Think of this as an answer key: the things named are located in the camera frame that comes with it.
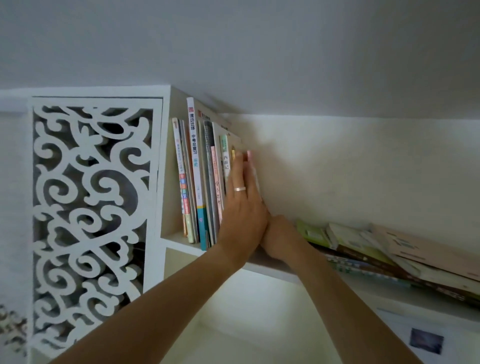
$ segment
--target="carved lattice panel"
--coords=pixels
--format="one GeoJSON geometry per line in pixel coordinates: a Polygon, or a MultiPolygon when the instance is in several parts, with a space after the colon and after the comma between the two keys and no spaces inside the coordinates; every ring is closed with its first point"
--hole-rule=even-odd
{"type": "Polygon", "coordinates": [[[142,292],[162,99],[34,98],[34,330],[55,357],[142,292]]]}

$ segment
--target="ceiling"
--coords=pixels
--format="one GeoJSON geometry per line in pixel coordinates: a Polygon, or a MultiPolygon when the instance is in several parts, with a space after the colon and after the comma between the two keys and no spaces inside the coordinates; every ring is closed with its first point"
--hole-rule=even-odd
{"type": "Polygon", "coordinates": [[[0,89],[172,84],[219,112],[480,119],[477,0],[0,9],[0,89]]]}

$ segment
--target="row of books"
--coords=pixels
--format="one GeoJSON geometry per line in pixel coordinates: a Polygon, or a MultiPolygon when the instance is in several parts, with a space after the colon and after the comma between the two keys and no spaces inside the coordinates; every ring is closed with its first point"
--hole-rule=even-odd
{"type": "Polygon", "coordinates": [[[480,256],[375,224],[364,231],[335,223],[321,229],[299,220],[297,230],[337,270],[435,290],[480,308],[480,256]]]}
{"type": "Polygon", "coordinates": [[[192,97],[186,120],[172,119],[179,167],[184,235],[207,250],[222,222],[230,166],[245,148],[230,124],[192,97]]]}

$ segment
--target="person's left hand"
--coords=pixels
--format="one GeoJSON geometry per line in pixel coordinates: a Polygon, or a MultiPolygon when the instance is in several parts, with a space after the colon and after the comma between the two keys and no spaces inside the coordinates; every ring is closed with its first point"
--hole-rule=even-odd
{"type": "Polygon", "coordinates": [[[268,211],[255,183],[252,160],[245,161],[244,157],[237,153],[231,166],[217,241],[235,270],[243,267],[260,244],[268,224],[268,211]]]}

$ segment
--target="shelf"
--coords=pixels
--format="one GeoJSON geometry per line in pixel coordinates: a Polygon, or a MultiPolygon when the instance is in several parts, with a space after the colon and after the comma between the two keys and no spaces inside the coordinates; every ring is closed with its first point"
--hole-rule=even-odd
{"type": "MultiPolygon", "coordinates": [[[[167,248],[190,255],[204,252],[199,244],[189,244],[182,232],[162,239],[167,248]]],[[[301,284],[299,278],[287,265],[272,259],[262,250],[257,250],[243,267],[283,281],[301,284]]],[[[404,287],[380,279],[339,273],[340,277],[372,309],[383,309],[401,315],[413,315],[480,333],[480,311],[454,299],[416,287],[404,287]]]]}

